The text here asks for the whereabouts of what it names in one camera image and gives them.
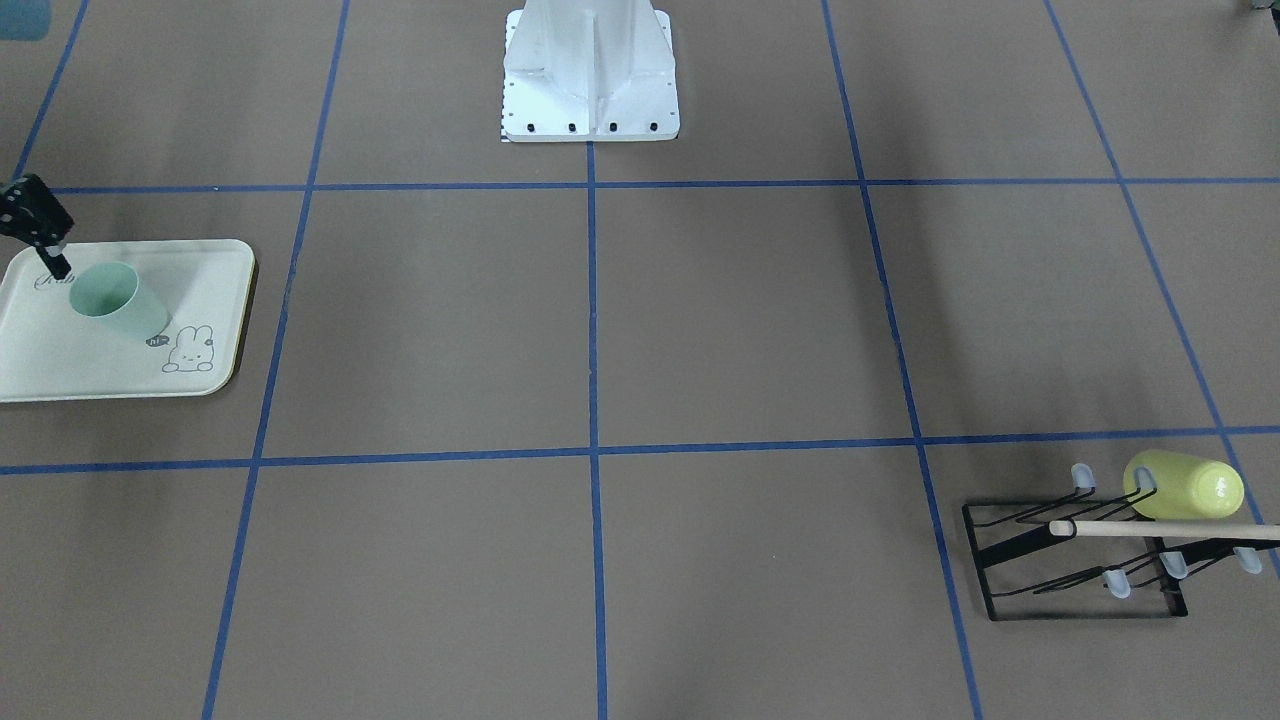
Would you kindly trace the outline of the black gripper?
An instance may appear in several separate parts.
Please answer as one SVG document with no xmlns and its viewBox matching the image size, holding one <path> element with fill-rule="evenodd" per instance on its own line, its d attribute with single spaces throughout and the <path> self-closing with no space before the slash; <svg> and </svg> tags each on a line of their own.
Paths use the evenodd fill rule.
<svg viewBox="0 0 1280 720">
<path fill-rule="evenodd" d="M 72 268 L 64 254 L 74 219 L 37 174 L 23 174 L 1 191 L 1 233 L 38 247 L 38 258 L 54 281 L 64 281 Z"/>
</svg>

